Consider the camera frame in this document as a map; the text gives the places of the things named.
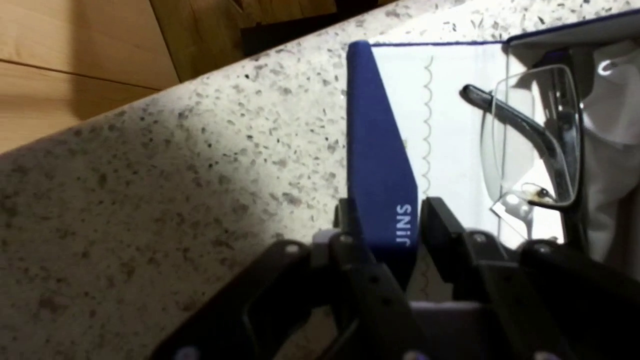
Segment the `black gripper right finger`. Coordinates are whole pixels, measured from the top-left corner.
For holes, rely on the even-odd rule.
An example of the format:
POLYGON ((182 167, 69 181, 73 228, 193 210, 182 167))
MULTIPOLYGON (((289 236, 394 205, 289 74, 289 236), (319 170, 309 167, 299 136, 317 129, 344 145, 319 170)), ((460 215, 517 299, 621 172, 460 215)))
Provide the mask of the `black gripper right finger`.
POLYGON ((640 360, 640 284, 550 240, 505 248, 441 198, 420 239, 452 301, 425 307, 435 360, 640 360))

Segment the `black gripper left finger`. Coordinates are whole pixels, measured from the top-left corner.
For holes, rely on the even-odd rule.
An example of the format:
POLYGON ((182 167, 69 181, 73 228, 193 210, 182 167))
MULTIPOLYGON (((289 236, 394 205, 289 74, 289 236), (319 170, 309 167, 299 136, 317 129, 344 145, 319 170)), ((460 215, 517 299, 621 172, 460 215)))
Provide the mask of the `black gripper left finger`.
POLYGON ((364 245, 356 205, 343 198, 335 228, 312 245, 272 242, 151 360, 275 360, 320 307, 335 310, 338 336, 319 360, 426 357, 426 336, 402 288, 364 245))

